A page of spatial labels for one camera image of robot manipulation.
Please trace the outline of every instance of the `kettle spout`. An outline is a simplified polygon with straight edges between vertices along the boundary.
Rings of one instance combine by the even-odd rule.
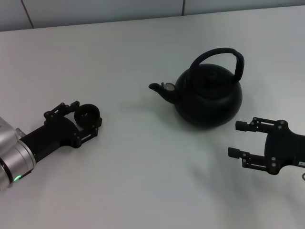
[[[178,102],[178,91],[172,83],[152,83],[148,86],[153,91],[157,92],[166,101],[175,104]]]

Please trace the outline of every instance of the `kettle body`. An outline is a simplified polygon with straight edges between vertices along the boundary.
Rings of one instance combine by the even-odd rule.
[[[235,73],[215,64],[201,64],[208,57],[221,53],[236,56]],[[175,85],[153,83],[149,88],[174,104],[186,121],[201,127],[213,127],[230,121],[242,104],[240,79],[244,71],[244,58],[234,49],[220,48],[199,56],[182,73]]]

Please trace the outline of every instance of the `kettle handle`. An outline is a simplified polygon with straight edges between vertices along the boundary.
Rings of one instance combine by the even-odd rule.
[[[201,54],[191,64],[189,73],[188,73],[188,78],[190,79],[191,75],[194,72],[196,72],[197,68],[199,67],[199,64],[202,61],[204,61],[205,59],[207,59],[211,56],[222,54],[222,53],[231,53],[236,57],[236,68],[235,68],[234,77],[235,77],[236,81],[240,81],[243,76],[243,72],[244,72],[244,57],[238,51],[236,51],[235,49],[231,49],[231,48],[212,49],[210,51],[205,52],[204,54]]]

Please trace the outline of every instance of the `black kettle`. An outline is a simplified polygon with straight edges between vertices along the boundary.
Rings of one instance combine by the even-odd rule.
[[[236,57],[235,73],[215,64],[200,64],[210,56],[231,53]],[[152,83],[149,88],[175,105],[188,122],[203,127],[222,125],[238,112],[243,94],[239,81],[244,71],[244,57],[234,49],[213,49],[200,55],[188,70],[172,83]]]

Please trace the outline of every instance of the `white table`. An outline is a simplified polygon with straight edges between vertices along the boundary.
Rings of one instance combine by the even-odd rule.
[[[43,113],[79,100],[100,108],[97,138],[39,162],[0,197],[4,229],[302,229],[305,169],[245,169],[266,135],[235,121],[285,119],[305,135],[305,7],[0,33],[0,116],[29,133]],[[150,83],[172,82],[205,51],[245,58],[242,107],[201,131]],[[235,58],[207,62],[233,71]]]

